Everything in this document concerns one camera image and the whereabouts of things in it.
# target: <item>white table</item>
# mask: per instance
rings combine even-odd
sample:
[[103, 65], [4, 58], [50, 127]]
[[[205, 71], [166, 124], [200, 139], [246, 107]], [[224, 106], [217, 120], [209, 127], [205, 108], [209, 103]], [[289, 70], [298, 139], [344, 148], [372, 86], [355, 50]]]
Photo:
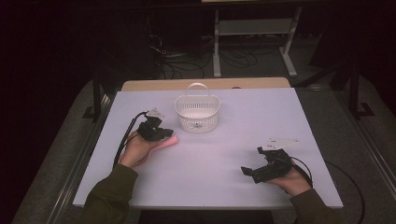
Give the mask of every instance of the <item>white table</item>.
[[309, 166], [314, 188], [327, 205], [343, 206], [294, 89], [211, 92], [221, 100], [220, 120], [217, 129], [204, 134], [185, 133], [178, 124], [174, 101], [184, 91], [119, 92], [73, 204], [83, 205], [92, 187], [108, 176], [130, 120], [139, 112], [157, 107], [165, 114], [162, 127], [175, 130], [179, 143], [154, 152], [146, 164], [136, 169], [139, 177], [131, 206], [146, 209], [291, 207], [290, 196], [283, 190], [269, 184], [255, 184], [240, 168], [265, 165], [266, 160], [256, 147], [270, 137], [300, 139], [300, 144], [285, 150]]

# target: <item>olive green sleeve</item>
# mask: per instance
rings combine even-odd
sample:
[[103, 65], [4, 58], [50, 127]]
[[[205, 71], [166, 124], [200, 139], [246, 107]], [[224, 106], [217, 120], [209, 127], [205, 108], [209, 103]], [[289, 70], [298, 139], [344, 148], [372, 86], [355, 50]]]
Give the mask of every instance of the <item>olive green sleeve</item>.
[[116, 165], [111, 174], [91, 190], [78, 223], [123, 223], [136, 179], [137, 172]]
[[290, 199], [299, 224], [344, 224], [344, 219], [326, 206], [314, 189]]

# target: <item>wire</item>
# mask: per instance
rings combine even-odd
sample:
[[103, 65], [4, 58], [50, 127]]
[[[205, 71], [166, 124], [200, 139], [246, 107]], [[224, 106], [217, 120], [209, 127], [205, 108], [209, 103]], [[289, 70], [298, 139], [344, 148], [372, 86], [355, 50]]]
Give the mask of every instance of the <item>wire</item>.
[[363, 220], [364, 220], [364, 216], [365, 216], [365, 213], [366, 213], [366, 202], [364, 200], [364, 196], [363, 196], [363, 193], [361, 191], [361, 188], [356, 183], [356, 181], [352, 178], [352, 176], [350, 176], [342, 168], [340, 168], [339, 166], [335, 165], [334, 163], [332, 163], [330, 161], [325, 161], [325, 162], [330, 164], [332, 167], [336, 168], [337, 170], [339, 170], [341, 173], [343, 173], [352, 182], [352, 184], [355, 186], [355, 189], [358, 191], [359, 196], [361, 197], [361, 216], [359, 218], [358, 224], [361, 224], [363, 222]]
[[146, 115], [147, 113], [148, 113], [148, 112], [141, 112], [141, 113], [139, 113], [138, 115], [136, 115], [136, 117], [134, 117], [134, 119], [131, 120], [131, 123], [129, 124], [129, 127], [128, 127], [128, 129], [126, 130], [125, 135], [122, 137], [122, 140], [121, 140], [121, 142], [120, 142], [119, 149], [117, 150], [116, 157], [114, 158], [114, 161], [113, 161], [113, 168], [117, 165], [117, 163], [119, 163], [120, 154], [121, 154], [122, 150], [124, 149], [124, 147], [126, 146], [126, 144], [128, 143], [128, 142], [125, 143], [125, 141], [126, 141], [126, 139], [128, 139], [129, 133], [131, 132], [132, 128], [134, 127], [134, 124], [136, 123], [136, 120], [137, 120], [140, 116]]
[[292, 159], [294, 159], [294, 160], [297, 160], [297, 161], [299, 161], [300, 163], [302, 163], [303, 164], [303, 166], [305, 166], [305, 168], [306, 168], [306, 170], [308, 171], [308, 173], [309, 173], [309, 178], [311, 179], [311, 181], [312, 181], [312, 174], [311, 174], [311, 170], [309, 170], [309, 168], [308, 168], [308, 166], [303, 162], [303, 161], [300, 161], [299, 159], [297, 159], [297, 158], [294, 158], [294, 157], [291, 157]]
[[[164, 68], [165, 65], [170, 67], [172, 69], [172, 71], [165, 71], [165, 68]], [[172, 65], [170, 65], [170, 64], [162, 63], [161, 64], [161, 68], [162, 68], [162, 71], [163, 71], [163, 78], [164, 79], [168, 79], [168, 77], [166, 76], [167, 72], [171, 72], [172, 73], [172, 76], [170, 77], [170, 79], [174, 79], [175, 78], [175, 74], [179, 74], [180, 78], [183, 78], [183, 75], [181, 75], [181, 73], [179, 71], [176, 71], [175, 68]]]
[[165, 68], [163, 66], [163, 63], [160, 63], [160, 68], [161, 68], [161, 72], [163, 72], [163, 79], [165, 79], [165, 80], [168, 79], [166, 74], [165, 74]]
[[[191, 63], [191, 62], [197, 60], [197, 58], [198, 58], [198, 57], [192, 58], [192, 59], [188, 59], [188, 60], [186, 60], [186, 61], [179, 61], [179, 62], [178, 62], [178, 61], [174, 62], [174, 61], [172, 61], [172, 60], [165, 60], [165, 61], [163, 62], [163, 64], [169, 66], [169, 67], [172, 69], [172, 71], [174, 72], [174, 74], [175, 74], [175, 73], [180, 73], [180, 72], [176, 71], [176, 69], [178, 69], [178, 70], [183, 70], [183, 71], [189, 71], [189, 72], [190, 72], [190, 71], [200, 70], [200, 71], [202, 72], [202, 78], [204, 78], [204, 77], [205, 77], [205, 70], [204, 70], [204, 68], [207, 67], [207, 65], [208, 65], [209, 62], [211, 61], [212, 57], [209, 56], [208, 59], [204, 62], [203, 65], [200, 65], [200, 64], [197, 64], [197, 63]], [[181, 65], [183, 65], [183, 64], [184, 64], [184, 65], [189, 65], [190, 67], [188, 68], [188, 67], [183, 67], [183, 66], [181, 66]]]
[[[284, 43], [284, 39], [280, 37], [282, 42], [279, 43], [267, 43], [271, 45], [281, 45]], [[261, 46], [265, 45], [265, 42], [263, 41], [263, 38], [260, 38], [260, 41], [256, 43], [253, 43], [254, 45], [259, 45], [258, 48], [252, 48], [250, 45], [245, 45], [243, 43], [243, 40], [239, 40], [239, 46], [234, 47], [230, 45], [230, 41], [224, 42], [226, 45], [226, 52], [230, 54], [228, 56], [225, 52], [220, 53], [219, 55], [221, 56], [221, 59], [226, 62], [228, 65], [236, 68], [248, 68], [251, 65], [257, 64], [257, 55], [265, 55], [265, 54], [270, 54], [273, 52], [278, 52], [278, 48], [275, 49], [268, 49], [265, 52], [255, 52], [258, 49], [262, 49]], [[241, 49], [234, 49], [234, 48], [250, 48], [249, 50], [241, 50]]]
[[159, 52], [159, 53], [161, 53], [161, 54], [163, 54], [163, 55], [166, 55], [166, 50], [163, 50], [163, 49], [157, 49], [157, 48], [155, 48], [155, 47], [152, 47], [152, 46], [148, 46], [149, 48], [151, 48], [151, 49], [155, 49], [157, 52]]
[[128, 141], [126, 141], [126, 143], [124, 144], [124, 147], [126, 147], [126, 145], [132, 140], [134, 139], [136, 136], [138, 136], [139, 133], [135, 134], [134, 136], [132, 136], [130, 139], [128, 139]]

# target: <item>white plastic basket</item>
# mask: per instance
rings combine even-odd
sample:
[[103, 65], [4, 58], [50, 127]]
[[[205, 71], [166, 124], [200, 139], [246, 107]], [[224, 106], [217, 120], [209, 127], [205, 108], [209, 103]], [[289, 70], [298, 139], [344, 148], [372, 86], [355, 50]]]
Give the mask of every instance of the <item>white plastic basket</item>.
[[[206, 88], [207, 95], [189, 95], [194, 86]], [[208, 133], [216, 128], [219, 122], [220, 99], [210, 95], [209, 88], [199, 82], [190, 84], [185, 95], [175, 102], [176, 112], [181, 128], [188, 133]]]

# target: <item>hand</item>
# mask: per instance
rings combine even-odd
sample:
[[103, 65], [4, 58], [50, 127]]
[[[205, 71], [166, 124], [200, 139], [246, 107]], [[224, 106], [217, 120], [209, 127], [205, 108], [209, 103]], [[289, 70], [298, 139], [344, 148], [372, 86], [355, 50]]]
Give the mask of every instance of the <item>hand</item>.
[[303, 175], [294, 168], [291, 168], [286, 175], [268, 180], [267, 183], [278, 185], [292, 197], [312, 189]]
[[146, 141], [137, 131], [132, 132], [128, 136], [127, 141], [125, 152], [120, 158], [120, 164], [131, 169], [149, 153], [151, 148], [160, 143]]

